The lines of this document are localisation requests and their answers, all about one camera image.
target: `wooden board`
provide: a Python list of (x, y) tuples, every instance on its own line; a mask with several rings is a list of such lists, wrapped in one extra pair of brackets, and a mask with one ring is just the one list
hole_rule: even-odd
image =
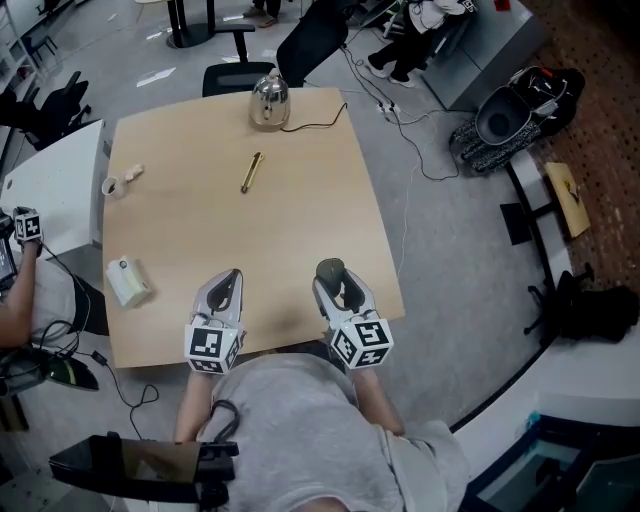
[(544, 168), (558, 197), (562, 213), (569, 227), (569, 233), (572, 238), (576, 238), (580, 233), (586, 231), (591, 224), (571, 170), (567, 164), (556, 162), (547, 162)]
[[(294, 89), (288, 127), (331, 122), (337, 89)], [(243, 352), (317, 339), (326, 329), (311, 291), (317, 264), (341, 258), (373, 290), (380, 315), (404, 315), (384, 226), (348, 112), (328, 129), (263, 133), (249, 93), (150, 110), (120, 120), (109, 175), (145, 172), (105, 202), (103, 265), (138, 259), (155, 289), (132, 310), (105, 283), (116, 366), (184, 361), (184, 325), (198, 288), (239, 268)], [(265, 155), (247, 194), (251, 159)]]

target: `white box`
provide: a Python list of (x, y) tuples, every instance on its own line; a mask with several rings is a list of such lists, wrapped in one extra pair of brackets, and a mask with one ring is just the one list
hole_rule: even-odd
[(123, 256), (107, 265), (107, 280), (123, 308), (132, 308), (151, 293), (135, 260)]
[(228, 373), (241, 348), (237, 329), (184, 326), (184, 357), (197, 372)]
[(380, 365), (393, 348), (389, 323), (383, 319), (346, 322), (334, 333), (331, 348), (352, 370)]

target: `black bag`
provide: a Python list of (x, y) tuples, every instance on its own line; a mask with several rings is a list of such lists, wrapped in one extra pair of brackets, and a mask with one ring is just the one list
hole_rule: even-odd
[(598, 336), (621, 341), (638, 323), (638, 295), (626, 286), (610, 290), (583, 291), (579, 281), (563, 272), (555, 296), (554, 320), (563, 338), (579, 340)]

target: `chair backrest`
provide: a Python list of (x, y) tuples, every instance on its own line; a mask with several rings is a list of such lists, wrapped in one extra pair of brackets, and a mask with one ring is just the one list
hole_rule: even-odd
[(47, 16), (50, 16), (51, 14), (53, 14), (55, 8), (58, 7), (59, 3), (60, 0), (44, 0), (44, 7), (42, 9), (38, 7), (38, 11), (40, 12), (40, 14), (46, 14)]
[(8, 88), (0, 94), (0, 126), (22, 130), (38, 151), (40, 141), (51, 138), (50, 119), (32, 102), (16, 101), (15, 93)]
[(345, 11), (357, 0), (316, 0), (278, 48), (278, 68), (289, 87), (302, 87), (305, 77), (346, 41)]

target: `white desk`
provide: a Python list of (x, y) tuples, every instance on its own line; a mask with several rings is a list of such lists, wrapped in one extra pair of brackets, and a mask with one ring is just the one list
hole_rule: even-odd
[[(56, 255), (102, 242), (100, 184), (108, 164), (103, 125), (96, 121), (59, 140), (4, 179), (0, 206), (35, 208), (45, 243)], [(19, 250), (13, 238), (11, 246)], [(43, 256), (49, 257), (47, 251)]]

